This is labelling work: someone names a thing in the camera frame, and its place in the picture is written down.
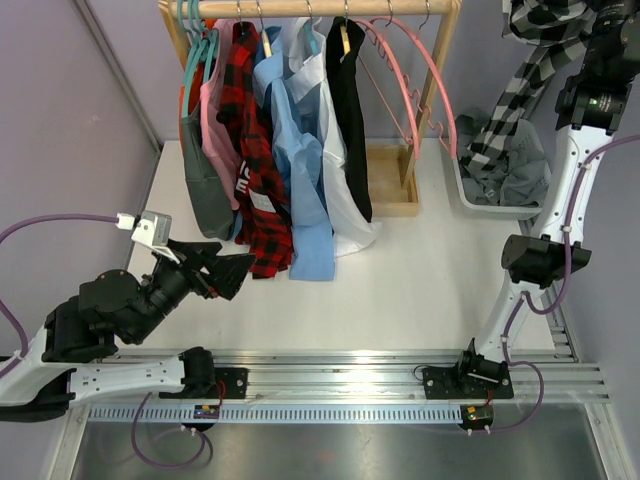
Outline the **black white plaid shirt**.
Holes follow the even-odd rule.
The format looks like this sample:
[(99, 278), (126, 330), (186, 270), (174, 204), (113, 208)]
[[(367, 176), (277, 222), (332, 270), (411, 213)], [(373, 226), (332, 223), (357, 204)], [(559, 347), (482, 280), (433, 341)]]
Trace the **black white plaid shirt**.
[(503, 36), (533, 50), (500, 96), (493, 113), (459, 160), (474, 170), (490, 170), (507, 157), (518, 124), (530, 114), (549, 82), (586, 51), (595, 21), (593, 1), (504, 1)]

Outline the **pink hanger of grey shirt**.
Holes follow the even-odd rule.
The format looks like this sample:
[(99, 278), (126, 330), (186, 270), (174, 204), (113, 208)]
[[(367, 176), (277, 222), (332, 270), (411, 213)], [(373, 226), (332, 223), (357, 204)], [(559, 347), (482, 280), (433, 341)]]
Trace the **pink hanger of grey shirt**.
[[(422, 55), (427, 65), (427, 73), (425, 77), (424, 86), (421, 90), (411, 89), (411, 80), (409, 76), (402, 72), (395, 57), (386, 40), (385, 34), (382, 32), (376, 33), (377, 40), (374, 44), (377, 44), (384, 50), (384, 54), (381, 57), (385, 60), (388, 68), (393, 71), (398, 79), (405, 105), (407, 109), (407, 115), (409, 117), (409, 127), (411, 136), (407, 137), (397, 120), (394, 119), (394, 114), (389, 109), (384, 97), (382, 97), (383, 103), (387, 110), (391, 114), (396, 126), (399, 128), (400, 133), (405, 137), (405, 140), (409, 145), (408, 162), (413, 163), (420, 156), (420, 147), (422, 139), (424, 137), (424, 131), (426, 127), (434, 130), (438, 133), (438, 138), (446, 152), (450, 155), (453, 161), (457, 160), (457, 144), (458, 144), (458, 132), (455, 125), (455, 118), (451, 102), (449, 99), (448, 91), (441, 76), (441, 69), (446, 63), (449, 47), (455, 32), (455, 27), (458, 20), (458, 10), (451, 10), (449, 13), (443, 15), (439, 23), (439, 29), (437, 33), (436, 42), (434, 45), (433, 53), (429, 53), (420, 39), (420, 33), (418, 28), (416, 31), (411, 30), (404, 22), (392, 18), (392, 17), (373, 17), (369, 24), (370, 31), (373, 30), (373, 25), (378, 22), (385, 21), (386, 26), (393, 24), (401, 29), (404, 34), (413, 42), (418, 52)], [(442, 102), (444, 112), (447, 118), (447, 127), (440, 122), (433, 123), (431, 121), (432, 104), (435, 99), (436, 93), (439, 93), (440, 100)]]

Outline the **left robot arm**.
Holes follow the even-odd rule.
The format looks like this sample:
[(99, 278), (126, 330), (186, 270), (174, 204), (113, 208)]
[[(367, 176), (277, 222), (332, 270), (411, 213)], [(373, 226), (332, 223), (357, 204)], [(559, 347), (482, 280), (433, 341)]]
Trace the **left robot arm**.
[(232, 300), (255, 263), (251, 253), (221, 254), (217, 242), (170, 241), (151, 273), (109, 270), (58, 305), (28, 344), (4, 364), (1, 419), (35, 423), (83, 403), (156, 393), (207, 398), (218, 391), (212, 353), (196, 346), (163, 360), (105, 364), (118, 345), (140, 345), (189, 295)]

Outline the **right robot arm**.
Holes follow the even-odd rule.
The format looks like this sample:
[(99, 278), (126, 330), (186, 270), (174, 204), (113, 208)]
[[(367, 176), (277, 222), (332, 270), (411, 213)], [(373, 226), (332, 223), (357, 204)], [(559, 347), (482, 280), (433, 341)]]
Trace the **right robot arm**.
[(504, 32), (533, 50), (514, 74), (481, 132), (462, 155), (487, 173), (507, 157), (518, 123), (552, 77), (575, 60), (555, 110), (558, 160), (541, 212), (527, 235), (503, 248), (504, 281), (488, 321), (442, 382), (450, 398), (513, 395), (509, 352), (528, 313), (554, 283), (567, 287), (591, 254), (583, 245), (586, 208), (605, 151), (617, 145), (639, 72), (639, 5), (635, 1), (507, 1)]

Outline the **pink hanger of plaid shirt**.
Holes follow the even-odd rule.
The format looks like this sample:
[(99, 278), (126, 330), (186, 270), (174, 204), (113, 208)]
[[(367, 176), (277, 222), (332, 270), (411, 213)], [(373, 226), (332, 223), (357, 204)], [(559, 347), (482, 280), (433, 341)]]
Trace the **pink hanger of plaid shirt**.
[(395, 139), (407, 146), (421, 143), (416, 94), (411, 91), (407, 55), (426, 58), (417, 32), (390, 17), (356, 18), (364, 40), (356, 55), (357, 84), (365, 132), (374, 139)]

